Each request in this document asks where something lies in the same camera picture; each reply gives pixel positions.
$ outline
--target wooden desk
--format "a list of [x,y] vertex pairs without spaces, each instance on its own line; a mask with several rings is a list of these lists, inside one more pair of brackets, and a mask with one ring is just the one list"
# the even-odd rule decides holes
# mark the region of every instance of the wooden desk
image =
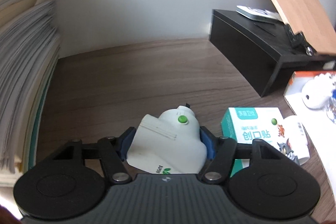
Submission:
[[[185,102],[217,136],[230,106],[279,107],[284,117],[292,115],[283,90],[260,98],[206,39],[114,47],[59,60],[43,110],[37,159],[71,139],[89,143],[119,136],[137,127],[145,114],[158,117]],[[303,167],[320,183],[322,194],[313,217],[318,222],[336,219],[334,198],[311,142],[309,149]],[[87,164],[101,172],[98,160]]]

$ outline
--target white and teal box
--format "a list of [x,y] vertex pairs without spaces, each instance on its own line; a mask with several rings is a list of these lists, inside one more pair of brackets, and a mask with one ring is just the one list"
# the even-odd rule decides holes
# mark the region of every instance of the white and teal box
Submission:
[[[283,117],[277,107],[229,107],[222,119],[223,136],[251,144],[263,139],[279,149]],[[231,175],[249,166],[249,160],[235,160]]]

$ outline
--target stack of books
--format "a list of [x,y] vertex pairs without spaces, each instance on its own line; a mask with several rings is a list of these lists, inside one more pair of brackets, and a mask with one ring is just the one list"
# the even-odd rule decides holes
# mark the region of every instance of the stack of books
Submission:
[[41,112],[58,60],[53,0],[0,0],[0,186],[35,164]]

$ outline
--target wood panel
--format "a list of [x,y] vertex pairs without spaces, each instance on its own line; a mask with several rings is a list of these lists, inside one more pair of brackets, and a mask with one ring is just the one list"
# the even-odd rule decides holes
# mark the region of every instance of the wood panel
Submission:
[[271,0],[294,33],[303,32],[320,54],[336,54],[336,33],[319,0]]
[[[235,67],[209,41],[184,39],[108,48],[58,61],[42,114],[37,159],[71,139],[96,142],[137,127],[146,114],[188,102],[199,123],[221,135],[228,107],[279,107],[292,115],[283,90],[260,98]],[[335,219],[334,198],[320,159],[309,141],[311,158],[303,166],[320,183],[322,195],[313,216]],[[87,165],[101,173],[99,161]],[[127,166],[135,175],[138,170]]]

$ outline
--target green leaf logo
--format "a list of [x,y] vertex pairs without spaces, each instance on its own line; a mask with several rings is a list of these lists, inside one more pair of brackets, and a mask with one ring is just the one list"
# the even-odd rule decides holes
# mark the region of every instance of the green leaf logo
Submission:
[[163,170],[163,174],[164,175],[169,175],[170,173],[169,173],[169,171],[171,170],[171,168],[165,168],[164,170]]

